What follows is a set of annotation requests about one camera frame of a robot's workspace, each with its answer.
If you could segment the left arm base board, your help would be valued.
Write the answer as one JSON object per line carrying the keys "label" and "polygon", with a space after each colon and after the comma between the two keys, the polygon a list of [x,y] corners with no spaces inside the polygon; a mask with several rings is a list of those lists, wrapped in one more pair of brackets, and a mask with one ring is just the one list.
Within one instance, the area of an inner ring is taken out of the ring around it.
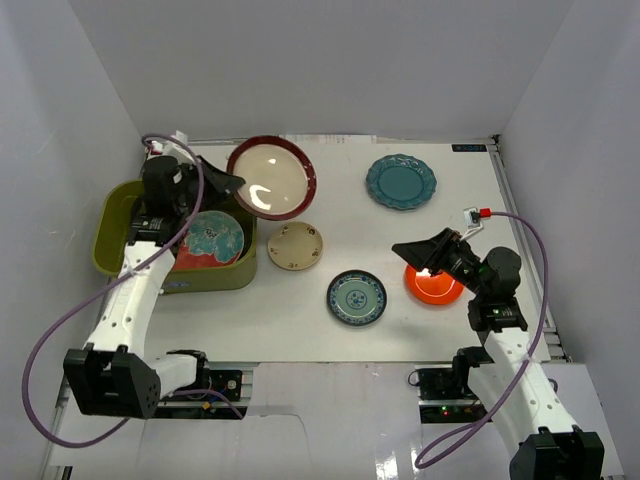
{"label": "left arm base board", "polygon": [[237,369],[206,370],[204,383],[183,387],[162,399],[154,419],[242,420],[247,411],[244,375]]}

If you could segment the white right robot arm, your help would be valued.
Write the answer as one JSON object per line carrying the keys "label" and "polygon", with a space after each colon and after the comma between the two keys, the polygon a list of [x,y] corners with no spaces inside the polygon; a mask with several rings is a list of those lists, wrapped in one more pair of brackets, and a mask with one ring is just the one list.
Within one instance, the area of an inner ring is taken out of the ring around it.
{"label": "white right robot arm", "polygon": [[473,293],[468,317],[481,344],[459,350],[451,384],[459,396],[477,397],[486,408],[511,457],[510,478],[600,478],[600,437],[579,426],[534,356],[541,336],[529,334],[515,296],[520,256],[498,246],[479,258],[449,228],[392,250],[414,269],[446,273]]}

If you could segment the right arm base board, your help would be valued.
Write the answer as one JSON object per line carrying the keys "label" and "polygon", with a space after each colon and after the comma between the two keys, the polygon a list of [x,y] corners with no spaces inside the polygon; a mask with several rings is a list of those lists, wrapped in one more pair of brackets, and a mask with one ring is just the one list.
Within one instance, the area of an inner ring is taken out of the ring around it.
{"label": "right arm base board", "polygon": [[473,423],[486,414],[481,401],[456,383],[451,368],[414,369],[407,383],[417,391],[423,425]]}

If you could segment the dark red rimmed plate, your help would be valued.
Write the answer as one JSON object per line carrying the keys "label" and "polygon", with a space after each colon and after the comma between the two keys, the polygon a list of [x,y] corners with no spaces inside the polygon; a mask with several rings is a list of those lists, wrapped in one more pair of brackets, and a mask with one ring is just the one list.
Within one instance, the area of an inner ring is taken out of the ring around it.
{"label": "dark red rimmed plate", "polygon": [[277,136],[252,137],[230,154],[226,172],[244,180],[238,203],[256,217],[284,221],[309,208],[317,192],[317,175],[306,153]]}

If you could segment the red plate with teal flower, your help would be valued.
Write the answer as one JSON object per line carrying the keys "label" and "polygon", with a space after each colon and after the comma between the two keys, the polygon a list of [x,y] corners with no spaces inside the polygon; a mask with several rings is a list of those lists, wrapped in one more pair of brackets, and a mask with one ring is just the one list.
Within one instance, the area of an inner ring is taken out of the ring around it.
{"label": "red plate with teal flower", "polygon": [[222,211],[197,214],[179,247],[174,271],[216,268],[235,263],[245,245],[240,223]]}

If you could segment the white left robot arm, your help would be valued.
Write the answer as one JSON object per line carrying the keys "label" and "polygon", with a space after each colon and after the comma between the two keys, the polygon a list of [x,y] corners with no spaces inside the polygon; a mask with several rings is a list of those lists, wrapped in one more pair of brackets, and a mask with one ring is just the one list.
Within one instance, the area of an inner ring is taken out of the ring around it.
{"label": "white left robot arm", "polygon": [[225,200],[244,179],[200,163],[188,166],[161,155],[143,165],[142,191],[131,203],[123,261],[103,316],[81,349],[67,352],[63,370],[85,415],[148,419],[161,400],[176,393],[205,396],[211,374],[205,353],[173,350],[144,360],[156,301],[176,260],[198,200]]}

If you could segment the teal scalloped plate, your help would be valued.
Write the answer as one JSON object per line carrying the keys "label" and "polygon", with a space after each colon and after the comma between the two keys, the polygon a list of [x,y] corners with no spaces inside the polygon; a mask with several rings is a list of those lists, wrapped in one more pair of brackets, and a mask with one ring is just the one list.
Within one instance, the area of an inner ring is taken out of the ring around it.
{"label": "teal scalloped plate", "polygon": [[434,171],[422,160],[405,154],[386,155],[372,163],[365,177],[369,196],[387,208],[415,210],[436,193]]}

